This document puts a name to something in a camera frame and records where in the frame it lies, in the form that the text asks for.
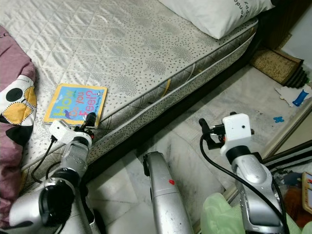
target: book cover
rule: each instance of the book cover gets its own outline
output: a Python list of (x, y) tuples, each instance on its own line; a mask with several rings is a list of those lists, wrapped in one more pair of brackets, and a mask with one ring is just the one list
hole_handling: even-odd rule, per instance
[(54, 120), (63, 119), (68, 124), (81, 125), (90, 112), (95, 112), (95, 127), (98, 127), (106, 94), (106, 87), (59, 84), (43, 121), (52, 123)]

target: bed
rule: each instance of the bed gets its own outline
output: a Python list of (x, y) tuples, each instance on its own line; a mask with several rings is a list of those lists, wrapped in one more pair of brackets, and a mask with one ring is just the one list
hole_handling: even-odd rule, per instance
[[(130, 138), (175, 103), (228, 68), (246, 51), (252, 19), (214, 39), (157, 0), (2, 1), (1, 25), (36, 67), (37, 114), (23, 150), (23, 189), (49, 142), (42, 121), (59, 83), (108, 87), (88, 162)], [(60, 160), (56, 143), (36, 171)]]

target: white pillow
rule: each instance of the white pillow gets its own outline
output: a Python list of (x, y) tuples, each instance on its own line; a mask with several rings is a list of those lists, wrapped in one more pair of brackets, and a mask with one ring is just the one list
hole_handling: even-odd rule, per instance
[(220, 39), (274, 6), (271, 0), (159, 0), (204, 33)]

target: marble floor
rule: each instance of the marble floor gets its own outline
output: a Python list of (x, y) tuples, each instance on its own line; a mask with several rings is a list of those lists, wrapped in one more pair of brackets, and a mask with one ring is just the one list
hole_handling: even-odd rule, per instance
[[(142, 166), (143, 155), (152, 151), (164, 154), (191, 222), (195, 224), (200, 219), (206, 197), (215, 192), (222, 193), (233, 185), (231, 178), (201, 156), (198, 120), (203, 117), (209, 125), (216, 125), (231, 111), (248, 114), (255, 130), (251, 149), (261, 154), (300, 108), (304, 108), (304, 105), (289, 107), (274, 90), (279, 87), (280, 84), (260, 71), (246, 66), (91, 181), (88, 184), (89, 198), (92, 206), (101, 213), (107, 233), (156, 233), (150, 181)], [(275, 123), (273, 118), (278, 116), (282, 116), (285, 122)], [(219, 149), (206, 151), (211, 159), (230, 169), (227, 160), (219, 155)]]

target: green cloth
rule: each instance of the green cloth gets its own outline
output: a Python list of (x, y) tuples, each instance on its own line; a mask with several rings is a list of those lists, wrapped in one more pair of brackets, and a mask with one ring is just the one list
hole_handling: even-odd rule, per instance
[[(291, 234), (311, 234), (312, 222), (301, 231), (287, 215)], [(203, 205), (200, 218), (202, 234), (245, 234), (240, 206), (231, 207), (222, 194), (210, 195)]]

